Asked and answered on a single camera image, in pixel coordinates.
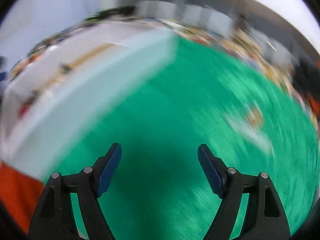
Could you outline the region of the packaged sausage bun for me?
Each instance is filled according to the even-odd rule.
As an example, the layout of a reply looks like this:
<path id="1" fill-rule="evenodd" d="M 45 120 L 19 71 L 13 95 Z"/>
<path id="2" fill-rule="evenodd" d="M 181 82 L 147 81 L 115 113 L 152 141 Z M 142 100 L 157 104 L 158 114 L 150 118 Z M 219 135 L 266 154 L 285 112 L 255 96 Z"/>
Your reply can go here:
<path id="1" fill-rule="evenodd" d="M 254 102 L 252 107 L 245 105 L 244 116 L 226 115 L 226 120 L 237 133 L 252 143 L 266 155 L 274 155 L 273 144 L 268 135 L 262 131 L 264 117 L 260 107 Z"/>

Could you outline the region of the white cardboard box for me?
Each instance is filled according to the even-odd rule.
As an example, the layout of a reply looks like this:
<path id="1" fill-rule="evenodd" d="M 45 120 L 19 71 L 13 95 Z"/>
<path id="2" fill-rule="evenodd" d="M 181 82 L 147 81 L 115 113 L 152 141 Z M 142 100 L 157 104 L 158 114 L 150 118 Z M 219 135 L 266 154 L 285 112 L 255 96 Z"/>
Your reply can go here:
<path id="1" fill-rule="evenodd" d="M 4 92 L 1 159 L 41 179 L 98 112 L 170 62 L 175 46 L 161 24 L 104 21 L 49 48 Z"/>

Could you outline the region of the green patterned cloth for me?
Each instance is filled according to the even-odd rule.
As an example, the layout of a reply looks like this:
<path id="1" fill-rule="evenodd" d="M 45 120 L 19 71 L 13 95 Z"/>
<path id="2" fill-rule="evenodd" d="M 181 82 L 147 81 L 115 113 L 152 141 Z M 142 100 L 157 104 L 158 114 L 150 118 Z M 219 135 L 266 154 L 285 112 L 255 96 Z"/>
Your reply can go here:
<path id="1" fill-rule="evenodd" d="M 114 143 L 123 155 L 99 202 L 116 239 L 202 239 L 220 199 L 197 159 L 207 144 L 227 166 L 270 175 L 291 232 L 303 224 L 318 186 L 318 141 L 310 116 L 257 70 L 179 39 L 176 59 L 115 109 L 105 109 L 74 139 L 56 166 L 62 174 L 92 165 Z M 260 107 L 274 155 L 237 133 L 226 115 Z"/>

